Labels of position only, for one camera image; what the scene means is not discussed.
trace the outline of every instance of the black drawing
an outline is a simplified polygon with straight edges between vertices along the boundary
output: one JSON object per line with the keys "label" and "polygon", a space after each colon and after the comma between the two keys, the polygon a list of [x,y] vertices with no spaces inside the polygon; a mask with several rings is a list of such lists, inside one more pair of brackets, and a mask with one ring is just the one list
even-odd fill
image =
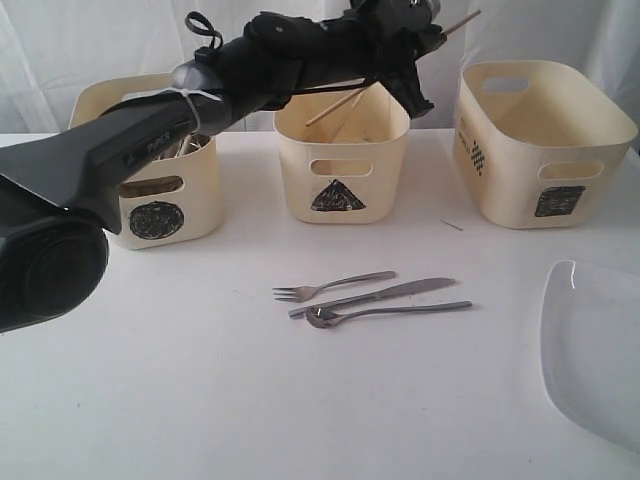
{"label": "black drawing", "polygon": [[542,192],[536,217],[560,217],[571,215],[578,206],[586,187],[556,187]]}
{"label": "black drawing", "polygon": [[175,235],[184,226],[184,213],[173,203],[153,202],[131,212],[129,227],[143,240],[162,240]]}
{"label": "black drawing", "polygon": [[367,206],[339,180],[331,182],[311,205],[315,212],[351,212],[364,210]]}
{"label": "black drawing", "polygon": [[473,166],[476,167],[478,175],[482,176],[485,157],[480,145],[478,145],[478,142],[475,140],[473,141],[473,149],[471,150],[471,161],[473,162]]}

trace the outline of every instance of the cream plastic bin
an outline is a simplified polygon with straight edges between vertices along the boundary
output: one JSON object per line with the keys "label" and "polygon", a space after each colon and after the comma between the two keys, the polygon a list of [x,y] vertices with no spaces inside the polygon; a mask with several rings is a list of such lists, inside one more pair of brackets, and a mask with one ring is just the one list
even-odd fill
{"label": "cream plastic bin", "polygon": [[[82,92],[71,121],[91,121],[123,97],[169,86],[169,74],[109,80]],[[137,250],[203,237],[224,220],[214,138],[200,137],[203,148],[177,158],[156,160],[120,188],[122,232],[112,241]]]}
{"label": "cream plastic bin", "polygon": [[568,66],[496,62],[463,73],[454,156],[480,212],[503,227],[587,221],[637,135]]}
{"label": "cream plastic bin", "polygon": [[304,222],[374,223],[385,218],[395,203],[409,116],[376,84],[364,94],[335,142],[323,143],[351,104],[310,128],[305,123],[341,96],[299,96],[276,114],[287,206]]}

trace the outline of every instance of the checkered pattern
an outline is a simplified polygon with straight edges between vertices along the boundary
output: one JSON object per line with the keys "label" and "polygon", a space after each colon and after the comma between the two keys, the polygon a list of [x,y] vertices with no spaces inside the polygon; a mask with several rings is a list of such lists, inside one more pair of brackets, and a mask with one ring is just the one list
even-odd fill
{"label": "checkered pattern", "polygon": [[482,171],[484,170],[484,160],[484,153],[482,153],[478,142],[474,140],[473,149],[471,150],[471,161],[473,162],[473,166],[476,167],[479,176],[482,176]]}

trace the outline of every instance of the white fabric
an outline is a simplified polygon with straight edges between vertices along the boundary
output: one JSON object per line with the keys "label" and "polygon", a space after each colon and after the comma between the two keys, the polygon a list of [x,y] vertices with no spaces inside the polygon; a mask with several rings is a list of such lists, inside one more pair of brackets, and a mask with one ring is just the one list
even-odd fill
{"label": "white fabric", "polygon": [[[640,123],[640,1],[441,0],[448,26],[483,15],[420,62],[437,109],[419,127],[451,126],[461,69],[486,60],[574,66]],[[0,133],[66,128],[75,99],[101,80],[170,71],[204,40],[183,19],[199,10],[230,39],[261,10],[338,16],[347,0],[0,0]],[[271,129],[271,114],[237,128]]]}

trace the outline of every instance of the zip tie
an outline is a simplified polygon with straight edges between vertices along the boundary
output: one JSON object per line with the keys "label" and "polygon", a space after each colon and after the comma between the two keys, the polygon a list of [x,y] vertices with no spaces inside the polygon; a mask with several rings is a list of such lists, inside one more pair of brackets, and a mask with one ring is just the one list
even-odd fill
{"label": "zip tie", "polygon": [[191,95],[201,95],[210,100],[214,100],[216,102],[222,102],[222,99],[219,96],[213,95],[212,93],[204,92],[202,90],[189,90],[188,88],[168,87],[168,88],[165,88],[163,92],[175,92],[182,95],[182,97],[185,99],[185,101],[191,108],[191,113],[193,113],[193,117],[196,119],[196,129],[194,130],[194,133],[200,133],[200,127],[202,127],[202,120],[200,119],[200,114],[198,113],[198,110],[196,109],[196,106],[193,103],[193,100],[191,100]]}

